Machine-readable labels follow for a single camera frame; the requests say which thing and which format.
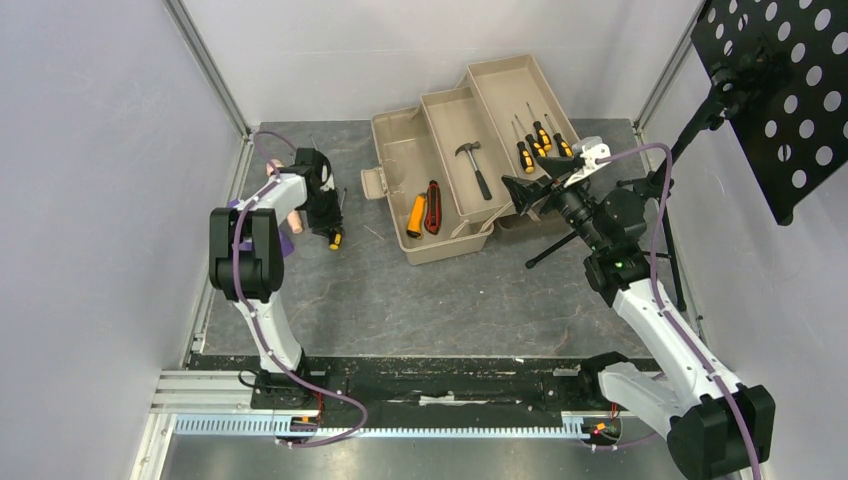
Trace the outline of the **black-yellow screwdriver cluster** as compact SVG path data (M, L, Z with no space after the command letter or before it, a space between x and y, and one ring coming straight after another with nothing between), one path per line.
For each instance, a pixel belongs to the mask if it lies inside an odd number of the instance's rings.
M550 116L545 113L544 118L549 126L550 133L552 134L552 138L556 143L558 153L561 157L572 157L573 150L570 144L565 140L563 135L557 130Z
M518 128L514 121L511 122L514 136L516 138L516 148L519 155L519 164L521 169L526 174L532 174L535 171L535 164L525 141L518 134Z

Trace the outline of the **large black-yellow Phillips screwdriver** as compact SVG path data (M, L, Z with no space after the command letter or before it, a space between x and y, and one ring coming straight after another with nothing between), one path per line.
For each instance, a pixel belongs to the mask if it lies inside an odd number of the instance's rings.
M338 200L338 210L339 210L339 219L337 224L333 227L331 233L331 237L328 241L329 248L331 250L339 250L341 248L343 236L344 236L344 227L343 227L343 210L344 210L344 202L346 199L347 188L344 187L341 190L337 190L337 200Z

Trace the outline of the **black-yellow screwdriver front cluster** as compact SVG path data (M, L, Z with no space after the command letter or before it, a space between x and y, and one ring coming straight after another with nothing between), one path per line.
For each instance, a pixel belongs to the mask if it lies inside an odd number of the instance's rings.
M572 157L573 150L570 144L565 140L563 135L557 130L550 116L545 113L544 118L549 126L550 133L552 134L552 138L556 143L558 153L561 157Z

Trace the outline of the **claw hammer black grip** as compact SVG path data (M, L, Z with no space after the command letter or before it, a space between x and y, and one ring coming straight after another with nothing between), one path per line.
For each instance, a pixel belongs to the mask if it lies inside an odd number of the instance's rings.
M465 153L467 155L467 157L470 161L473 173L474 173L474 177L476 179L479 190L481 192L482 198L486 201L490 201L493 198L491 190L490 190L490 188L489 188L489 186L488 186L488 184L487 184L487 182L486 182L486 180L483 176L483 173L479 168L478 162L476 161L476 158L474 156L474 152L476 150L480 149L480 148L481 148L481 143L479 141L466 142L466 143L460 145L455 150L455 155L458 156L460 153Z

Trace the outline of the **orange handled tool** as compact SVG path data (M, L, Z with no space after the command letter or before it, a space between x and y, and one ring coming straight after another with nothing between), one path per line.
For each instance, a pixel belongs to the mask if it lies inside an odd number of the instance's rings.
M423 236L423 217L426 212L426 205L426 194L418 194L413 201L405 229L406 235L412 239L420 239Z

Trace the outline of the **beige translucent tool box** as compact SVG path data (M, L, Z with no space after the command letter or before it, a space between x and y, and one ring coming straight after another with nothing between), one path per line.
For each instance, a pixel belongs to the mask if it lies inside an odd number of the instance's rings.
M416 106L372 118L378 165L362 171L363 190L369 199L387 200L398 245L410 264L481 250L498 219L515 212L501 177L533 181L543 175L532 154L532 174L519 164L511 122L517 114L533 130L526 102L550 137L552 149L547 156L559 153L545 113L571 148L580 141L531 54L472 63L455 87L425 93ZM518 134L524 140L519 128ZM481 143L474 156L491 190L490 201L482 198L467 155L455 155L460 145L475 141ZM423 236L412 239L405 229L413 201L418 194L426 194L431 180L441 189L441 229L431 235L423 226Z

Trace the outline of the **red black utility knife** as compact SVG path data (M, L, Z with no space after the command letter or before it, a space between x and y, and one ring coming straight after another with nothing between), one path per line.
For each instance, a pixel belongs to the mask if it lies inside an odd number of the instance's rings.
M423 219L423 226L429 234L437 235L441 229L441 224L441 189L436 180L431 180L426 190L426 211Z

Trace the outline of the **thin black-yellow screwdriver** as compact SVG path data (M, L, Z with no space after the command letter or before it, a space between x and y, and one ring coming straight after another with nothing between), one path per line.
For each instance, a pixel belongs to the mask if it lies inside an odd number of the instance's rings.
M514 115L514 118L515 118L515 122L516 122L518 128L521 130L522 134L524 135L524 140L526 141L533 157L534 158L546 157L547 153L545 153L543 151L542 147L536 141L536 135L535 135L535 132L534 132L534 128L533 128L533 130L528 129L524 125L524 123L521 121L520 117L517 114Z

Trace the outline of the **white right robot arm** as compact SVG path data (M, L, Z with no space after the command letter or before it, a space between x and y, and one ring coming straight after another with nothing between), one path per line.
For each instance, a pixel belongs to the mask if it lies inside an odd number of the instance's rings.
M546 176L505 175L502 182L519 213L540 203L590 248L584 269L591 288L637 333L664 375L653 379L618 352L599 354L580 366L580 400L591 408L611 402L633 413L665 440L687 479L744 469L760 477L771 454L775 400L719 361L668 298L655 253L639 244L647 229L644 199L615 188L596 200L583 181Z

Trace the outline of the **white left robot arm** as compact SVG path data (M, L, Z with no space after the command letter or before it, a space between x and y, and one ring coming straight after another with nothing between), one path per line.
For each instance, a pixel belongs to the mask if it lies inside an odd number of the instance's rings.
M210 212L208 277L245 318L261 370L281 375L276 396L290 408L301 408L311 401L314 383L298 372L304 351L281 300L285 259L280 223L292 212L303 212L310 231L337 250L344 235L343 214L331 163L319 150L299 148L291 166L271 168L256 193Z

